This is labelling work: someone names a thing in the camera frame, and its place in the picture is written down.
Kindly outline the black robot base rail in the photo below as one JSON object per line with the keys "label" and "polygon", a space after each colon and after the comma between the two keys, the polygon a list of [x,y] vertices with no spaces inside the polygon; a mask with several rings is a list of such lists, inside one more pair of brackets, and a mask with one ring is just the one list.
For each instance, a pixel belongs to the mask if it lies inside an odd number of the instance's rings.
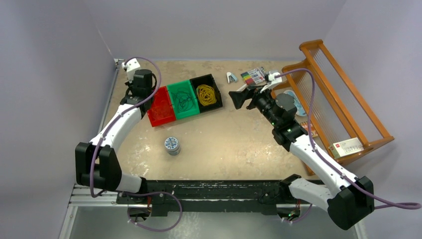
{"label": "black robot base rail", "polygon": [[151,207],[152,216],[169,212],[288,214],[287,208],[306,204],[288,192],[285,180],[147,180],[149,197],[120,193],[116,202]]}

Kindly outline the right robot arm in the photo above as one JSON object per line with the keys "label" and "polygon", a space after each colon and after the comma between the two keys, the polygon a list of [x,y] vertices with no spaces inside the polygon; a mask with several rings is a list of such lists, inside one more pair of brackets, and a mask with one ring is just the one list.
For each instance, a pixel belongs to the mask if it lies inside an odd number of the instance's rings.
{"label": "right robot arm", "polygon": [[257,109],[268,120],[273,126],[275,141],[299,158],[324,183],[321,186],[296,177],[280,188],[280,198],[287,203],[304,200],[323,209],[343,230],[371,214],[375,209],[374,199],[363,190],[373,193],[373,182],[346,170],[313,142],[312,136],[295,119],[297,108],[292,96],[281,93],[273,98],[270,90],[260,90],[260,87],[252,87],[228,94],[237,110],[250,100],[246,108]]}

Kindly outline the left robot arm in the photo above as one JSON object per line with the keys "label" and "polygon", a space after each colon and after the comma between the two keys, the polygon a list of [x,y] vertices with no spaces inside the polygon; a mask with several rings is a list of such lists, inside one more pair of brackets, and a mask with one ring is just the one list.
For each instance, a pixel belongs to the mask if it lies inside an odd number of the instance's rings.
{"label": "left robot arm", "polygon": [[151,108],[159,81],[151,70],[136,70],[117,112],[104,129],[89,142],[75,148],[76,182],[103,191],[127,192],[141,204],[148,199],[145,178],[122,171],[117,152],[122,143]]}

